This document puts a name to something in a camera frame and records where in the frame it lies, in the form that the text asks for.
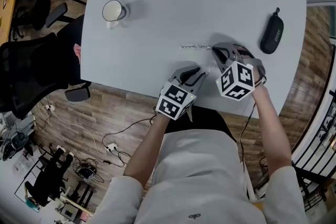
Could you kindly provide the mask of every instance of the logo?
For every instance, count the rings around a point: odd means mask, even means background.
[[[190,215],[188,216],[188,219],[193,219],[195,220],[196,218],[199,218],[201,216],[201,214],[194,214],[194,215]]]
[[[278,29],[278,32],[277,32],[277,34],[275,35],[275,39],[274,39],[276,42],[278,42],[278,39],[279,39],[280,34],[281,34],[281,31]]]

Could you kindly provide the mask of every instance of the equipment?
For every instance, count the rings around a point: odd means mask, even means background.
[[[79,209],[76,208],[75,206],[70,205],[70,204],[65,204],[60,214],[64,216],[65,218],[69,219],[70,221],[74,221],[78,211]]]
[[[97,169],[89,163],[81,163],[75,173],[87,182],[96,176]]]
[[[199,66],[177,69],[162,88],[156,111],[177,120],[192,106],[205,78]]]
[[[222,96],[237,101],[248,96],[263,82],[265,68],[245,47],[231,43],[218,43],[212,49],[222,75],[216,80]],[[253,68],[257,68],[260,80],[254,81]]]

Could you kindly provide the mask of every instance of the white shirt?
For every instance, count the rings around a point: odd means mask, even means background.
[[[90,224],[307,223],[295,170],[270,177],[263,212],[247,198],[237,146],[225,133],[188,130],[165,134],[152,187],[114,177]]]

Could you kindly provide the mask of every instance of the white cable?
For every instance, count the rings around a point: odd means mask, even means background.
[[[89,133],[92,135],[92,138],[93,138],[93,141],[94,141],[94,143],[95,143],[95,147],[96,147],[97,152],[98,152],[100,155],[102,155],[102,156],[106,156],[106,155],[107,155],[106,149],[105,149],[105,154],[102,154],[102,153],[99,152],[99,150],[98,150],[98,148],[97,148],[97,144],[96,144],[95,136],[93,135],[93,133],[91,133],[91,131],[89,131],[88,129],[84,128],[83,126],[81,126],[81,125],[79,125],[79,124],[77,124],[77,123],[69,123],[69,122],[66,122],[66,121],[64,121],[64,120],[61,120],[61,119],[59,118],[59,116],[57,116],[57,115],[55,114],[54,111],[51,110],[51,112],[52,112],[52,114],[54,114],[54,116],[55,116],[56,118],[58,118],[60,121],[66,123],[66,124],[68,124],[68,125],[75,125],[75,126],[81,127],[81,128],[84,129],[85,131],[89,132]]]
[[[45,106],[43,106],[43,112],[47,114],[47,118],[45,118],[45,117],[43,116],[42,111],[41,111],[41,108],[40,108],[40,103],[39,103],[39,102],[38,102],[37,106],[38,106],[38,109],[39,109],[39,111],[40,111],[40,113],[41,113],[42,118],[43,118],[46,122],[49,122],[49,114],[44,110],[44,107],[45,107]]]
[[[212,62],[211,62],[211,66],[210,66],[209,71],[208,71],[208,74],[206,74],[205,77],[209,76],[209,74],[210,74],[210,72],[211,72],[211,69],[212,69],[212,66],[214,65],[214,62],[215,62],[215,58],[212,60]]]

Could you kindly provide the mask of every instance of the chair armrest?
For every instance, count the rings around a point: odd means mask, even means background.
[[[91,97],[89,86],[91,82],[86,82],[82,87],[65,91],[65,96],[70,102],[80,102]]]
[[[51,25],[54,24],[58,19],[62,18],[63,15],[68,11],[68,6],[66,3],[62,3],[58,5],[56,8],[49,13],[46,19],[46,27],[49,28]]]

